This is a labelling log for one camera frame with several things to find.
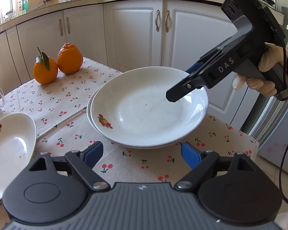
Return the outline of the white fruit plate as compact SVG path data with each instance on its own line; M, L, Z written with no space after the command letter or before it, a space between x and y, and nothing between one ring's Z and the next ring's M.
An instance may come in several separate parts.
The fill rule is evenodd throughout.
M181 140L186 129L182 123L184 105L146 94L91 97L91 126L108 140L136 149L164 147Z
M0 119L0 200L4 190L28 165L35 152L36 124L25 113Z

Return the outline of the large white plate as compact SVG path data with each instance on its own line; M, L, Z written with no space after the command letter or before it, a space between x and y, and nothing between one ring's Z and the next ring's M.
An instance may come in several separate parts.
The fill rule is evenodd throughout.
M166 91L187 75L172 67L142 67L112 78L93 96L91 124L112 142L138 149L182 140L201 124L209 105L204 88L167 100Z

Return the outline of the cherry print tablecloth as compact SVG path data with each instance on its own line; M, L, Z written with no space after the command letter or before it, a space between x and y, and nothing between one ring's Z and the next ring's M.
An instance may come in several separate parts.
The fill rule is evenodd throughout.
M170 182L174 185L190 168L180 155L180 144L160 149L140 150L119 146L102 137L87 119L87 104L92 94L111 78L120 74L88 58L80 71L64 75L42 86L35 80L5 95L0 118L11 113L30 115L36 124L35 153L49 152L63 156L71 150L84 150L101 141L104 152L93 171L113 185L115 182ZM253 161L259 142L213 115L207 114L201 125L185 140L220 156L246 153Z

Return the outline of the white base cabinets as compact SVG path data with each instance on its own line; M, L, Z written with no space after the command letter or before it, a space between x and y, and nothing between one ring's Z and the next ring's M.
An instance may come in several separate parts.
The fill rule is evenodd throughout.
M38 53L56 58L65 43L122 72L153 65L185 71L235 32L218 6L205 3L129 0L65 9L0 33L0 86L10 92L31 80Z

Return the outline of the orange with leaf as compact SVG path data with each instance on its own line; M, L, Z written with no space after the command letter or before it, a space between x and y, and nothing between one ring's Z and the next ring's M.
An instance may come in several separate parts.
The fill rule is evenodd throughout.
M56 80L58 75L58 65L52 58L48 57L44 52L39 51L39 56L36 57L36 62L33 67L33 75L35 80L47 85Z

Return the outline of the bumpy orange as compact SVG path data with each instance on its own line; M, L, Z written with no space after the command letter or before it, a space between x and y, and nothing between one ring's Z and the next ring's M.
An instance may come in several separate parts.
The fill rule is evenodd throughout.
M78 48L71 43L64 44L57 55L59 70L66 75L73 74L79 71L82 64L83 55Z

